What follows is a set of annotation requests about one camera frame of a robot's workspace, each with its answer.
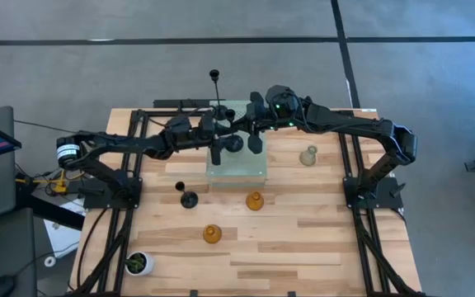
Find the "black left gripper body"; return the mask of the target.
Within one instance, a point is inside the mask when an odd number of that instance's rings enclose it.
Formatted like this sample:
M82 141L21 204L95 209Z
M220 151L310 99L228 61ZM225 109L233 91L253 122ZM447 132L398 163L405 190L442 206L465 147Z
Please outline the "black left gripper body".
M216 135L216 127L212 115L203 114L198 125L192 129L193 146L195 149L208 147L213 165L221 164L221 143Z

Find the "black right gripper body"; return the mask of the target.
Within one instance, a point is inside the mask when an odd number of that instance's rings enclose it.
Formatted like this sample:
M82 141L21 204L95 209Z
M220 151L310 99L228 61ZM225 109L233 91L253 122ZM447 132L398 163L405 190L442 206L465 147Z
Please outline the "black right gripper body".
M266 112L267 109L261 94L259 92L251 92L250 103L247 104L247 113L245 117L254 120L254 126L256 128L256 134L249 135L247 139L247 147L254 154L259 154L263 150L260 133L265 132L267 129Z

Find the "medium black candlestick holder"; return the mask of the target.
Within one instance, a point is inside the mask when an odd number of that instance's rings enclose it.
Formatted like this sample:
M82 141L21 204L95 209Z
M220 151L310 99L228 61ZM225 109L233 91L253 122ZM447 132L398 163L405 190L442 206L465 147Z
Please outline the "medium black candlestick holder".
M224 116L229 123L229 127L231 129L231 133L228 136L223 138L223 146L224 148L229 151L230 153L237 153L242 150L244 146L243 139L240 135L237 134L237 128L234 125L234 118L236 112L233 109L227 109L224 112Z

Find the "tall black candlestick holder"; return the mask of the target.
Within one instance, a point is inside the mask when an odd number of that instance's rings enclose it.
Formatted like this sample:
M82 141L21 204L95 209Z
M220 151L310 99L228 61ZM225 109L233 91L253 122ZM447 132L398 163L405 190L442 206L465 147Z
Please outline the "tall black candlestick holder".
M214 117L216 120L225 120L227 108L220 104L219 86L218 86L219 71L217 69L212 69L209 71L209 76L212 82L214 83L214 89L215 89L216 101L217 101L217 105L214 108L214 112L215 112Z

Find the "clear glass candle holder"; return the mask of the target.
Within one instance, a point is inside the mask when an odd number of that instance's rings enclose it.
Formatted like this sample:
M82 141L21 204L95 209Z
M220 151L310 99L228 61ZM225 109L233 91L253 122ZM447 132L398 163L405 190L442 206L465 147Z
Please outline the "clear glass candle holder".
M299 161L306 167L313 166L317 161L317 147L309 145L306 150L300 153Z

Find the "short black candlestick holder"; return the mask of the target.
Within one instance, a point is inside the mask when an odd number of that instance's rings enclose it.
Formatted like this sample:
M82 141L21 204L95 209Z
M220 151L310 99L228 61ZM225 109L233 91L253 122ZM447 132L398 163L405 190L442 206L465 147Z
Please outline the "short black candlestick holder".
M197 206L199 197L193 191L187 191L183 181L178 181L175 185L177 191L181 193L181 205L186 209L192 209Z

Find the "amber glass candle holder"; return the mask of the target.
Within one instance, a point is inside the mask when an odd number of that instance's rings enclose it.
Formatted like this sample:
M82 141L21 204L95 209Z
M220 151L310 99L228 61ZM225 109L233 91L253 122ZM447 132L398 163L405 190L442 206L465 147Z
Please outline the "amber glass candle holder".
M249 210L258 211L263 207L264 203L264 197L258 191L251 192L247 195L246 205Z
M218 225L209 224L203 230L203 239L209 244L216 244L222 238L222 230Z

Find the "clear box with perforated top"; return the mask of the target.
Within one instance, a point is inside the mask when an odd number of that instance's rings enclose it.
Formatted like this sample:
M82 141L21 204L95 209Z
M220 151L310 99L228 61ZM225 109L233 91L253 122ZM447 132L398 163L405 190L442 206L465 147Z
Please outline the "clear box with perforated top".
M219 140L220 164L213 165L211 151L207 151L206 176L209 185L212 187L263 187L267 174L267 154L266 137L259 134L262 144L262 151L254 154L248 148L249 134L238 131L233 134L239 136L243 141L242 148L237 152L230 152L226 149L226 138L230 134L217 136Z

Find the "black bar behind table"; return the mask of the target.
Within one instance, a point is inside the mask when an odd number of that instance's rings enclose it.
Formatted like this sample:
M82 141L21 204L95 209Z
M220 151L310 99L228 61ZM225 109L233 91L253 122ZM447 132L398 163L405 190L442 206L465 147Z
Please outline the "black bar behind table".
M170 100L155 100L153 102L154 108L198 108L209 107L210 99L170 99Z

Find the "white plant pot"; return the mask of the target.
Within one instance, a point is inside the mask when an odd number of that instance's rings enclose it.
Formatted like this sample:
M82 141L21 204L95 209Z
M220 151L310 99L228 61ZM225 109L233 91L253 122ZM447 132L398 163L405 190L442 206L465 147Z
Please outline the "white plant pot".
M136 252L132 252L128 255L128 257L125 259L125 261L133 254L135 254ZM145 258L146 258L146 267L144 268L144 270L140 273L140 274L133 274L131 272L128 271L126 265L125 265L125 270L132 276L145 276L145 275L148 275L154 268L154 259L153 257L151 257L150 255L148 255L146 252L140 252L142 253Z

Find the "small green succulent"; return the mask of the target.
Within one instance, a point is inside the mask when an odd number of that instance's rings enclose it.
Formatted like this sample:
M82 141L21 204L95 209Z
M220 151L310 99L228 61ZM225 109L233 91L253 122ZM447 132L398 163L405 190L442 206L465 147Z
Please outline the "small green succulent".
M129 272L140 274L146 267L146 258L142 253L136 252L125 261L125 265Z

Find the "yellow clamp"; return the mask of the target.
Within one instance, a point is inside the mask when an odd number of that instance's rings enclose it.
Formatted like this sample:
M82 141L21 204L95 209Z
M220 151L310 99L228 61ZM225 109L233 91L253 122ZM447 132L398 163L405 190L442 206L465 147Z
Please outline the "yellow clamp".
M63 169L52 178L49 190L53 196L65 195L68 192L68 181Z

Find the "white paper sheet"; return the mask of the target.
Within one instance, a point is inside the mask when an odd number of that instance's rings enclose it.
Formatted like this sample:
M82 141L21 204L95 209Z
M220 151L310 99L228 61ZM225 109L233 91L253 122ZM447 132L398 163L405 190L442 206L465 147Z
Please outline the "white paper sheet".
M84 199L76 199L60 205L60 207L72 211L77 215L86 215L83 208ZM65 227L54 221L44 220L45 228L49 236L49 241L54 250L54 257L61 258L78 248L81 232L76 229Z

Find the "black aluminium table frame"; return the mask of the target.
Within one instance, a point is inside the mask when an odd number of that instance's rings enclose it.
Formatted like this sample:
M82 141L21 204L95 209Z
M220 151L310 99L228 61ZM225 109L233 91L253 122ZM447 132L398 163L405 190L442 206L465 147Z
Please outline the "black aluminium table frame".
M317 147L311 167L299 161ZM143 158L142 197L134 212L130 252L155 261L146 276L125 275L124 296L362 296L365 293L353 216L346 206L343 178L356 173L351 141L337 134L295 129L266 136L267 174L260 187L265 205L249 210L245 187L209 185L207 151L185 150L166 161ZM199 197L181 205L177 182ZM218 225L216 244L203 239Z

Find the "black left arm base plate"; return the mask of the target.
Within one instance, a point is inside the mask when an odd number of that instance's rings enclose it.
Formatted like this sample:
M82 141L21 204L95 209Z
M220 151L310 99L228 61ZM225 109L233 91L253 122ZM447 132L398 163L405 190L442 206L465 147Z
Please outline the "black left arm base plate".
M92 178L84 182L79 192L85 196L86 209L128 210L139 206L143 180L129 177L126 185L110 185Z

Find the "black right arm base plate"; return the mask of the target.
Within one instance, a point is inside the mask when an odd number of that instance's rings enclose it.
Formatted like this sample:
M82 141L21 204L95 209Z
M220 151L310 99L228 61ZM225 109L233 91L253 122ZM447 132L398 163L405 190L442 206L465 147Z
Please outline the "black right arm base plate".
M401 191L405 183L399 185L395 177L385 177L368 194L357 191L357 178L345 177L343 180L346 205L359 209L401 209L403 207Z

